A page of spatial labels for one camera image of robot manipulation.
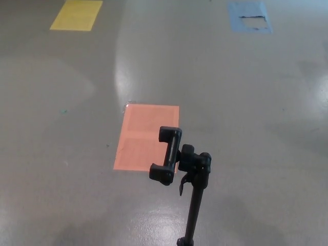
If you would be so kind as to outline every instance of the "gray floor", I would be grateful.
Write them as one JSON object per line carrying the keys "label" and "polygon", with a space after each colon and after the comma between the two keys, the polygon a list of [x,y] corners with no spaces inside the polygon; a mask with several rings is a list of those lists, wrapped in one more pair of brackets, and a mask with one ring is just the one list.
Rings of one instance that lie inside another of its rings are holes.
{"label": "gray floor", "polygon": [[183,173],[113,171],[130,100],[179,105],[213,157],[195,245],[328,245],[328,5],[265,4],[271,35],[222,0],[105,0],[86,33],[49,31],[63,1],[2,1],[0,245],[175,245]]}

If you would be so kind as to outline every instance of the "yellow square on floor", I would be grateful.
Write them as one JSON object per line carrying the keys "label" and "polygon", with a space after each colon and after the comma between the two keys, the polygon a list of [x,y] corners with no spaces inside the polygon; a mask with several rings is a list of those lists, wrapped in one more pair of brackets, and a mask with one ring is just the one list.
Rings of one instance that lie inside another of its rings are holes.
{"label": "yellow square on floor", "polygon": [[67,0],[50,30],[91,31],[102,1]]}

